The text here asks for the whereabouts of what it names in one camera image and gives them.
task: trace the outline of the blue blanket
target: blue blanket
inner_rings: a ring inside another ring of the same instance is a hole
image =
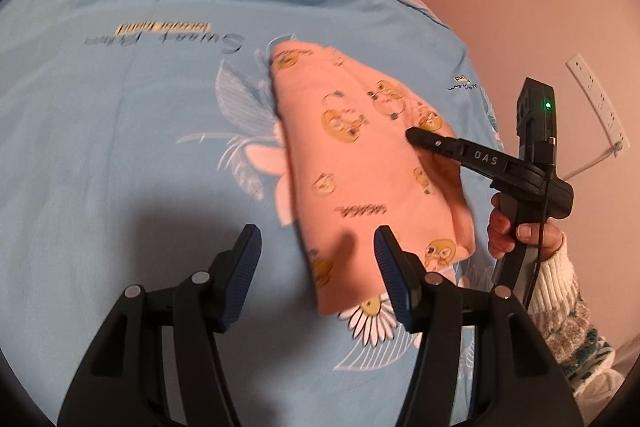
[[[255,223],[262,258],[219,338],[242,424],[395,425],[416,338],[398,325],[373,346],[318,316],[296,229],[276,216],[277,178],[243,152],[274,140],[268,56],[290,36],[384,71],[458,136],[500,147],[465,45],[408,0],[0,4],[0,346],[50,418],[127,285],[175,285]],[[487,289],[493,191],[469,171],[463,186],[478,250],[457,272]],[[463,348],[454,423],[466,418],[471,331]]]

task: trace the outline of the black cable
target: black cable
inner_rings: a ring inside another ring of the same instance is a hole
[[[538,276],[540,275],[540,269],[542,268],[542,240],[544,239],[545,234],[545,225],[547,219],[547,211],[549,206],[549,187],[551,185],[550,181],[553,176],[554,167],[551,166],[546,172],[546,186],[545,186],[545,200],[542,206],[542,217],[540,219],[540,230],[538,231],[538,256],[536,258],[536,266],[533,271],[533,277],[531,280],[531,284],[527,289],[527,295],[524,299],[524,309],[529,309],[529,304],[531,299],[533,298],[533,292],[536,288],[536,283],[538,282]]]

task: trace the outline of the sweater sleeve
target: sweater sleeve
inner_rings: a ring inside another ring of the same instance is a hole
[[[529,315],[560,365],[585,422],[604,409],[624,378],[611,366],[615,351],[591,325],[574,266],[562,246],[540,269]]]

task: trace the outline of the power strip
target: power strip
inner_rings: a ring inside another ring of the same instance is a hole
[[[613,106],[609,102],[595,74],[593,74],[593,71],[587,66],[587,63],[580,54],[575,54],[574,57],[570,58],[566,66],[573,73],[575,79],[591,102],[604,128],[604,132],[607,134],[607,138],[609,138],[611,146],[613,147],[617,142],[620,142],[622,148],[616,150],[614,153],[616,157],[621,155],[629,149],[631,144],[629,143],[628,137],[626,137],[620,118],[616,115]]]

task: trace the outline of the pink fabric with cartoon print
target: pink fabric with cartoon print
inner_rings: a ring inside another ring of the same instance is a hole
[[[453,136],[437,111],[398,80],[316,44],[277,45],[271,73],[319,312],[385,293],[373,253],[379,225],[454,281],[451,264],[475,249],[460,166],[404,138],[411,126]]]

